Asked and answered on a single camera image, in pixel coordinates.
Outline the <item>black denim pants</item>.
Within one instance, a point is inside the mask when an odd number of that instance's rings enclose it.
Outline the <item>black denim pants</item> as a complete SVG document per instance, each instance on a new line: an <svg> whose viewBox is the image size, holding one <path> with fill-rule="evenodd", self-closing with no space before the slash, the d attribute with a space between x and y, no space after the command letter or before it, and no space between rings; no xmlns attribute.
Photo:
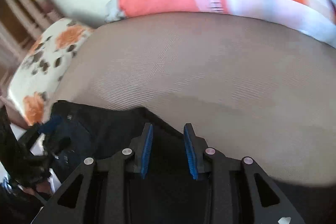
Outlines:
<svg viewBox="0 0 336 224"><path fill-rule="evenodd" d="M60 182L88 157L96 160L113 156L142 134L146 123L153 125L154 148L183 149L182 134L145 107L127 110L108 110L64 100L54 103L51 115L63 117L56 130L45 136L44 149L61 141L66 147L51 163Z"/></svg>

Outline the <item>floral orange white pillow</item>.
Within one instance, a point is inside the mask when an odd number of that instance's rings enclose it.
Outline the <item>floral orange white pillow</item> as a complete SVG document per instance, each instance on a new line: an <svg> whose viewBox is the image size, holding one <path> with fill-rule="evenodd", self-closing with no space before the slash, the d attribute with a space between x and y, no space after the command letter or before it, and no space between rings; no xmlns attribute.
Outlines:
<svg viewBox="0 0 336 224"><path fill-rule="evenodd" d="M72 59L95 30L63 18L39 36L14 73L7 98L30 126L41 123Z"/></svg>

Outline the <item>beige bed sheet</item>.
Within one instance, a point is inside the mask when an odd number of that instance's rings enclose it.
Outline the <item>beige bed sheet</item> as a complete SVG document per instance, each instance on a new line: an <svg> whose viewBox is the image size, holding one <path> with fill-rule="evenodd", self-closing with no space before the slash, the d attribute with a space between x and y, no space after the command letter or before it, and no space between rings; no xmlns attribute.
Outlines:
<svg viewBox="0 0 336 224"><path fill-rule="evenodd" d="M144 106L277 179L335 183L335 49L278 24L183 12L106 24L53 100Z"/></svg>

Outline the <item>wooden slatted furniture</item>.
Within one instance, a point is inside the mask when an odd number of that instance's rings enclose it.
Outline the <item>wooden slatted furniture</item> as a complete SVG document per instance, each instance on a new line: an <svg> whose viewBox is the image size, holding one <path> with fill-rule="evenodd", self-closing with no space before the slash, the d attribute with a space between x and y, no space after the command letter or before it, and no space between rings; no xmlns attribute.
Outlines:
<svg viewBox="0 0 336 224"><path fill-rule="evenodd" d="M35 40L61 17L50 0L1 0L1 93Z"/></svg>

